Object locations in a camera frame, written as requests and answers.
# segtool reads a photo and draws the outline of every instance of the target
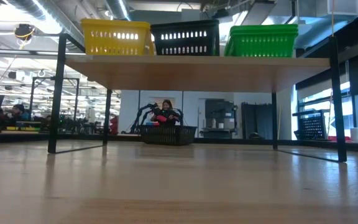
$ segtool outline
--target black basket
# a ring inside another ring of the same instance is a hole
[[[139,129],[144,143],[184,146],[193,143],[197,127],[142,125]]]
[[[157,55],[219,56],[217,19],[151,25]]]

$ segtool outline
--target black metal leg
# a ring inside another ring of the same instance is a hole
[[[336,141],[338,147],[338,161],[346,162],[346,142],[345,142],[345,127],[343,122],[342,113],[342,95],[341,95],[341,80],[339,76],[339,62],[338,62],[338,47],[336,37],[329,38],[329,50],[330,57],[329,62],[331,64],[331,80],[333,84],[333,101],[334,101],[334,113],[335,113],[335,128],[336,128]]]
[[[111,105],[111,90],[107,90],[106,97],[106,112],[104,113],[104,134],[103,134],[103,145],[107,145],[107,138],[109,135],[109,124],[110,124],[110,105]]]
[[[273,149],[277,150],[277,96],[276,93],[272,93],[272,129],[273,129]]]
[[[59,126],[60,103],[62,99],[63,74],[66,61],[66,34],[59,35],[59,47],[57,55],[57,66],[55,76],[55,91],[53,92],[52,116],[50,120],[48,152],[56,153],[57,134]]]
[[[30,111],[30,120],[31,120],[31,114],[32,114],[32,102],[34,101],[34,89],[35,89],[35,80],[37,79],[37,77],[33,77],[32,79],[32,84],[31,84],[31,95],[30,95],[30,106],[29,106],[29,111]]]
[[[78,91],[80,90],[80,79],[77,78],[77,87],[75,90],[75,104],[74,104],[74,121],[77,117],[77,106],[78,106]]]

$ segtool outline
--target black hair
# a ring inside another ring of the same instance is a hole
[[[23,105],[17,104],[17,105],[14,105],[13,107],[19,109],[21,112],[24,113],[24,106]]]
[[[162,104],[164,104],[164,103],[168,103],[169,109],[172,110],[172,103],[171,103],[170,100],[164,100],[164,101],[162,102]]]

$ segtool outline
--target window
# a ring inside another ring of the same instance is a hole
[[[344,117],[345,136],[348,137],[350,137],[351,128],[353,128],[353,108],[349,90],[349,82],[341,84],[341,93],[347,93],[342,96],[342,113]],[[303,99],[303,103],[300,105],[300,108],[303,108],[304,111],[313,109],[329,110],[331,91],[332,89],[330,88],[306,97]],[[336,136],[334,103],[331,104],[331,113],[324,113],[324,120],[328,136]]]

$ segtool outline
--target yellow basket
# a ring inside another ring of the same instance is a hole
[[[153,55],[147,22],[83,19],[85,49],[89,55]]]

